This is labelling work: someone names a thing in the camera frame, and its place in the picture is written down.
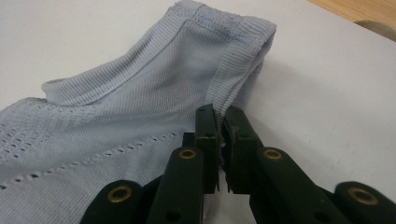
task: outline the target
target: white surface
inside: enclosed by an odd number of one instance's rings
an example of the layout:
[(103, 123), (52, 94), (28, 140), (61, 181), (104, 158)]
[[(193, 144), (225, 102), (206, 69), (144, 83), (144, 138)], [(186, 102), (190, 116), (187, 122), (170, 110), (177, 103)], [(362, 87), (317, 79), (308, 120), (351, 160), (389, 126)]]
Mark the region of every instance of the white surface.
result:
[[(356, 180), (396, 201), (396, 43), (304, 0), (203, 2), (278, 25), (247, 109), (264, 144), (325, 189)], [(0, 109), (118, 58), (173, 4), (0, 1)], [(205, 223), (254, 223), (222, 186)]]

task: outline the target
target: knit fabric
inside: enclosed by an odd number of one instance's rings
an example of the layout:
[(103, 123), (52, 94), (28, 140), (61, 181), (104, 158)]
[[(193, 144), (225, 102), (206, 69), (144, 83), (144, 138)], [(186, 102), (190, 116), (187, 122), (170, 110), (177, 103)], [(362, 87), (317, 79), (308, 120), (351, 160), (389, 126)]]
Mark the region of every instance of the knit fabric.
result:
[(105, 185), (162, 175), (197, 107), (246, 104), (275, 30), (182, 1), (117, 60), (2, 110), (0, 223), (79, 223)]

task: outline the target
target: black metal arm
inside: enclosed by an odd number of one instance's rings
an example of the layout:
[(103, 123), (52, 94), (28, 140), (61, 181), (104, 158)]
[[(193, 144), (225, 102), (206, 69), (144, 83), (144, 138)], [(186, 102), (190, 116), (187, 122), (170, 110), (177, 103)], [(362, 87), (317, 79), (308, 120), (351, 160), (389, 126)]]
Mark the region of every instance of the black metal arm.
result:
[(81, 223), (200, 224), (204, 194), (219, 186), (250, 195), (257, 223), (396, 223), (396, 204), (358, 182), (335, 192), (316, 186), (284, 151), (265, 147), (241, 109), (231, 106), (222, 127), (212, 105), (196, 110), (163, 176), (144, 187), (120, 180), (104, 187)]

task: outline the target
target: wooden floor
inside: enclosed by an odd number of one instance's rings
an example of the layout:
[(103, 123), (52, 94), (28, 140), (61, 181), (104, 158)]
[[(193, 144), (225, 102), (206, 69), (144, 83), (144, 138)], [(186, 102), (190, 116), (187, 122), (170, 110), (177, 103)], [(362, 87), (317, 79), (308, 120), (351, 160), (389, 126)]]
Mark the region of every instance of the wooden floor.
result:
[(396, 0), (308, 0), (349, 21), (379, 21), (396, 30)]

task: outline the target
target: brass rivet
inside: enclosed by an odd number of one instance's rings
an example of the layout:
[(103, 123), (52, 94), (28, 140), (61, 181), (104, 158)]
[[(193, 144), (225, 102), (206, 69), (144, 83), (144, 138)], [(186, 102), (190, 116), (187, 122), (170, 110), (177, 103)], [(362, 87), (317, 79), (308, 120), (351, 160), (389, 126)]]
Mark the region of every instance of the brass rivet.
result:
[(271, 160), (279, 160), (280, 158), (282, 158), (282, 154), (280, 154), (280, 152), (273, 149), (266, 149), (264, 151), (264, 156)]
[(195, 153), (194, 150), (192, 149), (183, 149), (178, 153), (178, 156), (183, 158), (183, 159), (192, 159), (196, 156), (197, 154)]
[(364, 203), (367, 205), (378, 204), (378, 199), (372, 193), (365, 189), (350, 188), (347, 190), (347, 192), (353, 199), (360, 203)]
[(107, 198), (112, 203), (121, 203), (129, 199), (131, 195), (132, 195), (132, 189), (127, 185), (121, 185), (112, 189), (107, 194)]

